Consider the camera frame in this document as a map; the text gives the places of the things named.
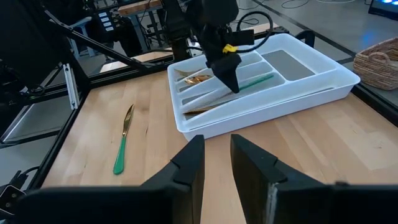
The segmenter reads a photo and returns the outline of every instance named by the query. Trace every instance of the green handle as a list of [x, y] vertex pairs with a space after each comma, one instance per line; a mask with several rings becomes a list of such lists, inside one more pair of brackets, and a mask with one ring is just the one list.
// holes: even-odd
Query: green handle
[[126, 146], [126, 137], [122, 137], [122, 141], [120, 143], [120, 148], [118, 152], [118, 156], [116, 157], [116, 161], [114, 162], [113, 173], [119, 175], [123, 173], [124, 170], [124, 147]]

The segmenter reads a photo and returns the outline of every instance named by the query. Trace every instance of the floor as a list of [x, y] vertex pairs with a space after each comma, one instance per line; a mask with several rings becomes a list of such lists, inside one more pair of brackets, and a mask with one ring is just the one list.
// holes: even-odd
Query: floor
[[[294, 7], [305, 1], [294, 0], [284, 6]], [[240, 8], [257, 6], [251, 0], [238, 0], [238, 3]], [[368, 14], [368, 6], [364, 5], [364, 1], [361, 0], [343, 4], [326, 4], [309, 0], [306, 5], [296, 9], [284, 9], [281, 6], [282, 3], [282, 1], [277, 0], [265, 0], [263, 4], [271, 7], [275, 10], [274, 12], [258, 6], [255, 9], [240, 10], [238, 17], [249, 11], [264, 11], [271, 15], [276, 24], [284, 26], [292, 34], [303, 31], [302, 28], [305, 26], [353, 52], [359, 52], [380, 41], [398, 35], [398, 21]], [[259, 20], [260, 24], [267, 22], [265, 17], [254, 17]], [[149, 23], [149, 18], [145, 17], [143, 23], [144, 25]], [[243, 28], [250, 26], [253, 26], [253, 24], [242, 25]], [[118, 43], [115, 43], [114, 48], [122, 54], [124, 53]], [[346, 52], [319, 38], [315, 41], [315, 48], [334, 60], [350, 58], [350, 55]], [[103, 55], [92, 58], [82, 57], [79, 61], [85, 72], [92, 75], [100, 70], [102, 64], [105, 63], [105, 57]], [[350, 62], [344, 64], [344, 66], [352, 69], [353, 64]], [[64, 81], [63, 73], [60, 72], [52, 85]], [[374, 89], [374, 91], [398, 105], [398, 90], [381, 91]], [[25, 119], [8, 136], [8, 140], [59, 130], [70, 113], [71, 109], [67, 97], [33, 105]], [[54, 140], [55, 136], [0, 149], [0, 185], [8, 183], [17, 170], [23, 171], [40, 165]]]

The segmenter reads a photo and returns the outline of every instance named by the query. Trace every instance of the white cutlery tray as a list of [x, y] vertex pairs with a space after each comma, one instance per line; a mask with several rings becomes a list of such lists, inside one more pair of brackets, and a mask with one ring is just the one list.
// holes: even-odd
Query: white cutlery tray
[[[312, 74], [303, 76], [293, 73], [298, 79], [281, 74], [282, 69], [275, 69], [264, 59], [265, 55], [280, 51], [294, 58]], [[273, 35], [263, 46], [242, 54], [241, 58], [242, 62], [236, 69], [239, 86], [263, 76], [273, 77], [237, 94], [224, 96], [231, 90], [214, 77], [211, 69], [206, 68], [204, 55], [174, 63], [167, 68], [175, 122], [187, 140], [197, 134], [210, 138], [344, 98], [360, 81], [344, 66], [288, 34]], [[184, 72], [201, 69], [190, 77], [203, 74], [213, 78], [190, 86], [175, 69]], [[184, 115], [192, 109], [211, 105], [219, 106], [196, 116]]]

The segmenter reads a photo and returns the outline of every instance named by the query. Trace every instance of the green-handled knife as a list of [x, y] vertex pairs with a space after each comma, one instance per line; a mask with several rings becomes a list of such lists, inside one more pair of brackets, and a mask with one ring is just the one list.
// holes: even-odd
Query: green-handled knife
[[113, 173], [116, 175], [123, 173], [124, 170], [124, 147], [126, 146], [126, 136], [132, 120], [133, 110], [134, 104], [130, 106], [129, 110], [127, 111], [126, 117], [124, 118], [122, 140], [120, 142], [118, 156], [116, 157], [116, 161], [114, 162], [113, 167]]

